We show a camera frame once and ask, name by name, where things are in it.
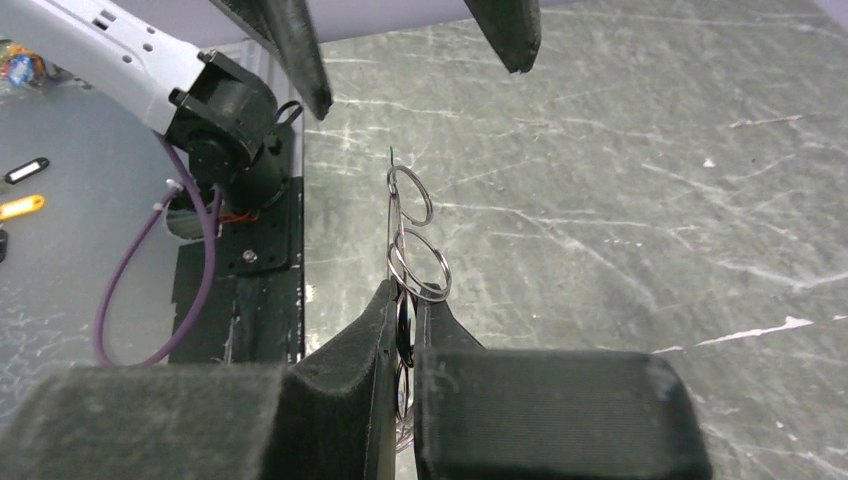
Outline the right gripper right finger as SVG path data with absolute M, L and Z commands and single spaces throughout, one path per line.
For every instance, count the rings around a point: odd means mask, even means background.
M 421 479 L 709 479 L 687 388 L 661 356 L 494 349 L 446 302 L 416 303 Z

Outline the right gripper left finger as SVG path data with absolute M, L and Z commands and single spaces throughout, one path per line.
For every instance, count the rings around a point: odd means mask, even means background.
M 296 364 L 54 373 L 1 439 L 5 479 L 391 479 L 394 322 L 381 283 Z

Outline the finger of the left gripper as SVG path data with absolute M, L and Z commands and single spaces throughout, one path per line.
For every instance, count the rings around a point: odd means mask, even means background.
M 211 3 L 278 62 L 313 116 L 333 104 L 315 26 L 305 0 L 212 0 Z
M 538 0 L 465 0 L 481 32 L 509 73 L 528 73 L 541 41 Z

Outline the metal keyring disc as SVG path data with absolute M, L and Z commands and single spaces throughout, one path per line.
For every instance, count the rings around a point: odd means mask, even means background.
M 390 282 L 389 319 L 395 324 L 395 452 L 409 450 L 414 437 L 416 323 L 425 306 L 445 301 L 453 278 L 444 253 L 425 235 L 435 218 L 431 194 L 393 148 L 385 177 L 388 191 L 385 247 Z

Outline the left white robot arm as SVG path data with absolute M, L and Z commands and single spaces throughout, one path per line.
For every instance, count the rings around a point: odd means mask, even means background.
M 333 104 L 307 1 L 209 1 L 271 53 L 318 120 Z M 464 1 L 510 73 L 542 40 L 539 1 Z M 1 32 L 117 101 L 188 154 L 196 180 L 257 210 L 283 189 L 283 108 L 257 74 L 175 38 L 112 1 L 1 1 Z

